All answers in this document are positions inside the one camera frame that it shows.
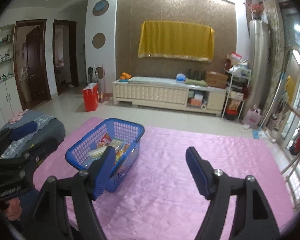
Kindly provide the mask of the person left hand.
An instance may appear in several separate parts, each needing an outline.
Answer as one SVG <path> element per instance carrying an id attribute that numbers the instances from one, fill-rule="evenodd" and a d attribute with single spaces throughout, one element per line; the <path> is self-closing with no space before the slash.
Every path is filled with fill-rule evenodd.
<path id="1" fill-rule="evenodd" d="M 4 214 L 10 221 L 20 220 L 22 207 L 19 197 L 9 199 L 5 202 Z"/>

